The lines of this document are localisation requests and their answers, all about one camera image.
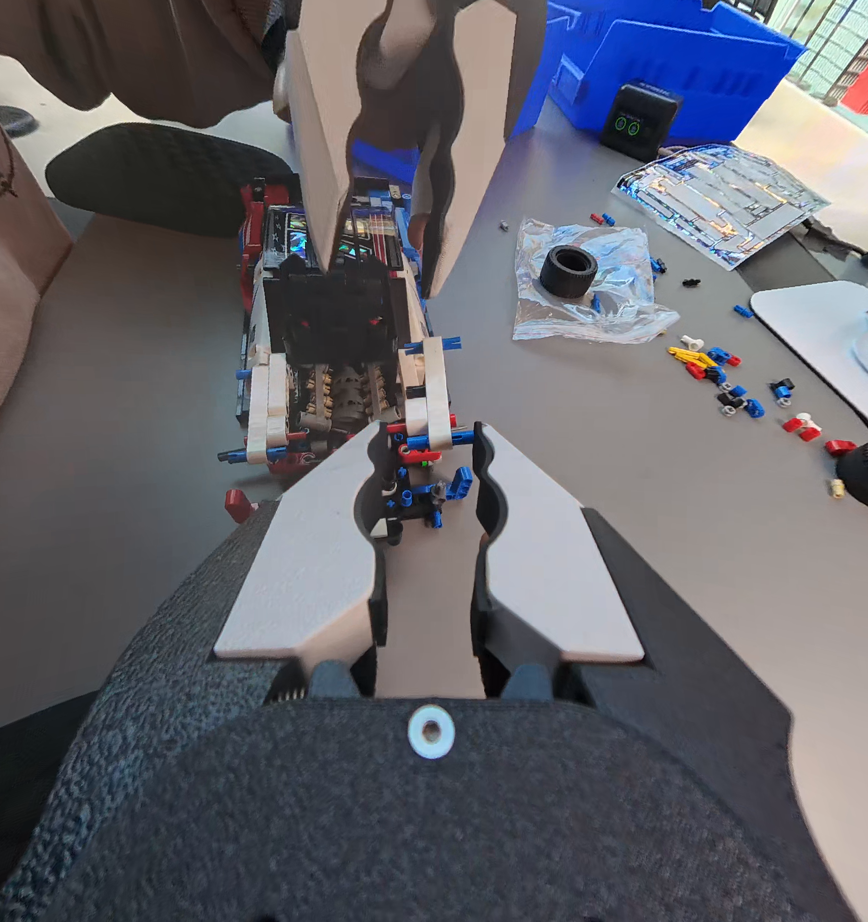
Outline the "brick-built toy race car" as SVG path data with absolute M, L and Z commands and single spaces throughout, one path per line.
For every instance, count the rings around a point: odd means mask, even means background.
M 235 379 L 245 438 L 243 447 L 217 458 L 265 466 L 289 486 L 358 432 L 383 423 L 391 457 L 386 521 L 373 537 L 396 546 L 405 521 L 440 528 L 444 505 L 464 499 L 473 478 L 458 469 L 451 479 L 435 479 L 430 469 L 448 451 L 406 445 L 398 351 L 433 337 L 419 293 L 421 256 L 407 239 L 410 198 L 382 179 L 358 179 L 336 258 L 324 273 L 303 194 L 301 204 L 277 203 L 285 193 L 264 180 L 243 190 L 247 319 Z

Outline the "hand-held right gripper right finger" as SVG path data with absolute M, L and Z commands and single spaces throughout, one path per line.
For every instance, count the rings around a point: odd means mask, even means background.
M 490 424 L 474 424 L 472 643 L 486 693 L 524 666 L 551 682 L 572 665 L 645 657 L 582 504 Z

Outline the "clear zip bag red seal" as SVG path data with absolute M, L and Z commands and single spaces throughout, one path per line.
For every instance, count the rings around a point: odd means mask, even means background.
M 543 261 L 555 246 L 591 253 L 598 273 L 587 294 L 566 301 L 540 284 Z M 518 308 L 515 341 L 561 337 L 595 344 L 637 345 L 655 339 L 679 314 L 656 301 L 647 233 L 628 226 L 554 226 L 535 218 L 520 222 L 515 254 Z

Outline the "person's left forearm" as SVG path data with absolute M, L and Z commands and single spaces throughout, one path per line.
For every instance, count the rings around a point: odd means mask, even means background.
M 209 128 L 268 101 L 282 1 L 0 1 L 0 55 L 71 108 L 115 97 L 135 114 Z

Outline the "grey desk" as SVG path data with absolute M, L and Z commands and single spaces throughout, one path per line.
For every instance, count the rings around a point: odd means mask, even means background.
M 617 434 L 565 370 L 482 357 L 466 412 L 576 497 L 645 659 L 553 694 L 283 701 L 218 663 L 286 499 L 209 550 L 194 478 L 226 241 L 102 222 L 55 267 L 0 412 L 0 660 L 100 685 L 0 920 L 868 920 L 868 511 L 639 371 Z M 165 564 L 206 559 L 174 593 Z

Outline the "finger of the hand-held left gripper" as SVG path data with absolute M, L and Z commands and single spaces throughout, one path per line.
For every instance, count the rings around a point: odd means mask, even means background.
M 331 270 L 350 205 L 350 135 L 362 109 L 360 45 L 385 1 L 287 2 L 284 64 L 307 229 Z
M 440 293 L 505 146 L 517 16 L 473 2 L 442 17 L 417 62 L 420 158 L 411 224 L 421 235 L 421 292 Z

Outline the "shiny printed booklet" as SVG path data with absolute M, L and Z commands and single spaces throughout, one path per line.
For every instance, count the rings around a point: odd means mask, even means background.
M 638 166 L 612 194 L 728 271 L 830 204 L 771 159 L 723 144 Z

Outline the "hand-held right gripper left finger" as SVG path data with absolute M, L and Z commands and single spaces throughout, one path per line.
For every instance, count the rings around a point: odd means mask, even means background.
M 277 503 L 214 644 L 223 662 L 290 661 L 306 680 L 341 663 L 374 695 L 388 630 L 384 551 L 390 439 L 373 423 Z

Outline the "white brick beam with pins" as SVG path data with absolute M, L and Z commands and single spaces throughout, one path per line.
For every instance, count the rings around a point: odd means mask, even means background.
M 408 343 L 398 351 L 399 374 L 403 395 L 407 386 L 425 386 L 428 400 L 428 434 L 416 437 L 406 435 L 409 451 L 443 452 L 454 446 L 472 444 L 474 432 L 459 429 L 451 421 L 450 395 L 447 382 L 446 352 L 462 348 L 462 340 L 428 337 Z

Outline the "black device with green lights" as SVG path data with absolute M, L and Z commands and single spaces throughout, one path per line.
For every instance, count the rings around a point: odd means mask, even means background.
M 599 143 L 642 164 L 654 162 L 683 103 L 678 93 L 630 80 L 615 94 Z

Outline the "black mesh chair pad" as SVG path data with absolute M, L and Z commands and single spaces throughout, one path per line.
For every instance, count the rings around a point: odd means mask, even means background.
M 154 122 L 123 122 L 90 133 L 52 158 L 54 198 L 97 215 L 203 237 L 234 239 L 254 180 L 301 204 L 298 176 L 262 148 Z

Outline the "cluster of mixed small bricks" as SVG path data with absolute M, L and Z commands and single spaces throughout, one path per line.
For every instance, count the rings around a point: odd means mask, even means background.
M 682 346 L 668 349 L 676 361 L 680 362 L 686 372 L 696 381 L 709 382 L 716 388 L 715 399 L 719 412 L 725 418 L 743 414 L 751 420 L 766 418 L 766 407 L 754 398 L 744 386 L 735 385 L 729 380 L 727 370 L 737 369 L 742 360 L 732 352 L 713 348 L 704 352 L 688 352 Z M 789 409 L 793 403 L 795 383 L 789 377 L 769 382 L 773 402 L 779 409 Z M 800 412 L 782 422 L 782 429 L 792 433 L 802 442 L 811 443 L 823 436 L 823 429 L 807 412 Z M 852 441 L 829 439 L 824 444 L 825 451 L 834 458 L 840 457 L 857 447 Z

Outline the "white rounded tray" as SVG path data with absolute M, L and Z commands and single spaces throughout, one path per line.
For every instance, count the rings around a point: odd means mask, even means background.
M 868 421 L 868 288 L 833 280 L 757 292 L 750 305 Z

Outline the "blue plastic storage bin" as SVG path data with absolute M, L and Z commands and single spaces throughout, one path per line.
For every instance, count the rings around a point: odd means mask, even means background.
M 806 47 L 725 3 L 548 2 L 543 52 L 513 133 L 547 98 L 579 130 L 600 132 L 614 98 L 641 82 L 681 98 L 670 139 L 734 141 Z

